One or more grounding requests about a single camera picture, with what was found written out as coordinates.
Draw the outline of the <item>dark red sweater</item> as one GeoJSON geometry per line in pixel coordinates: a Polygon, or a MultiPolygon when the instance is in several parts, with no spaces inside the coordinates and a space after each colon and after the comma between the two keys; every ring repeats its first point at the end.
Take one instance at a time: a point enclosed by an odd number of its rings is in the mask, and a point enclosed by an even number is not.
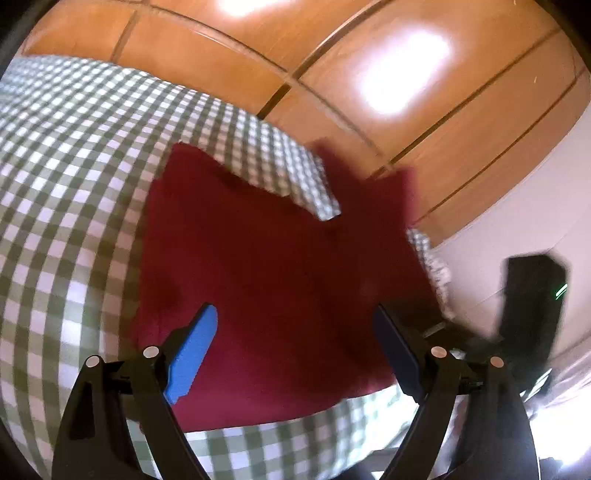
{"type": "Polygon", "coordinates": [[[407,237],[412,171],[364,180],[328,145],[315,152],[341,208],[329,220],[183,143],[150,186],[133,342],[217,310],[211,347],[188,359],[197,376],[172,403],[185,432],[297,419],[388,388],[374,310],[439,313],[407,237]]]}

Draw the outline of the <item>wooden wardrobe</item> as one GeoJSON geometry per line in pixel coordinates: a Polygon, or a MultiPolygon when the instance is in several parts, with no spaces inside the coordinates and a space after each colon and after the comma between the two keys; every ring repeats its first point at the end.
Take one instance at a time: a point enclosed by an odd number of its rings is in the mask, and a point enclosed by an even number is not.
{"type": "Polygon", "coordinates": [[[28,55],[133,67],[209,93],[363,175],[411,167],[443,241],[505,196],[590,102],[590,73],[534,1],[60,1],[28,55]]]}

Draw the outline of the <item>green checkered bedspread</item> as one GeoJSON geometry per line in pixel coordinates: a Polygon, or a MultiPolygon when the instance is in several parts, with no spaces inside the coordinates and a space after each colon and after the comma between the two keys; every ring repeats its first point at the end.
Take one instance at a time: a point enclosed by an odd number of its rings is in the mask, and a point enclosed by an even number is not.
{"type": "MultiPolygon", "coordinates": [[[[1,423],[38,477],[85,360],[147,347],[130,329],[144,209],[179,143],[318,219],[341,210],[315,146],[204,93],[59,56],[16,58],[2,77],[1,423]]],[[[330,479],[403,437],[416,411],[394,380],[297,419],[183,432],[214,479],[330,479]]]]}

